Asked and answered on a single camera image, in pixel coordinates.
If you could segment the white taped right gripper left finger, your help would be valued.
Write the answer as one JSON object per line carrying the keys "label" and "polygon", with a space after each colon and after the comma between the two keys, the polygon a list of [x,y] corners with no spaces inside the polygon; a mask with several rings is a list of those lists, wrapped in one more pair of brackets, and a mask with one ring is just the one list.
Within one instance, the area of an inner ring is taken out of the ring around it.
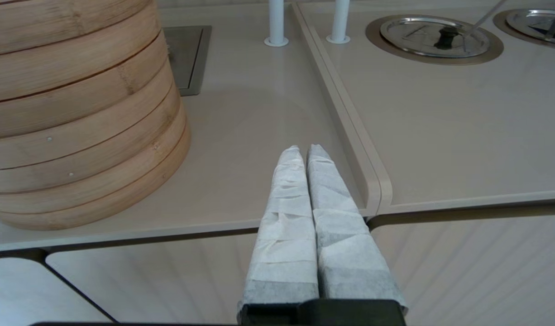
{"label": "white taped right gripper left finger", "polygon": [[244,283],[239,308],[299,304],[319,297],[316,230],[304,159],[282,152]]}

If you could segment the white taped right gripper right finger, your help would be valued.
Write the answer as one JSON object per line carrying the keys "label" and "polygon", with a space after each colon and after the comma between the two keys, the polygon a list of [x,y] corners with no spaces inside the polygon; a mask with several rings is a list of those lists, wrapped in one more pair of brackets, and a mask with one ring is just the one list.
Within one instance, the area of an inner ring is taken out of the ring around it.
{"label": "white taped right gripper right finger", "polygon": [[400,288],[336,164],[318,144],[309,148],[306,164],[321,297],[390,300],[402,313],[408,312]]}

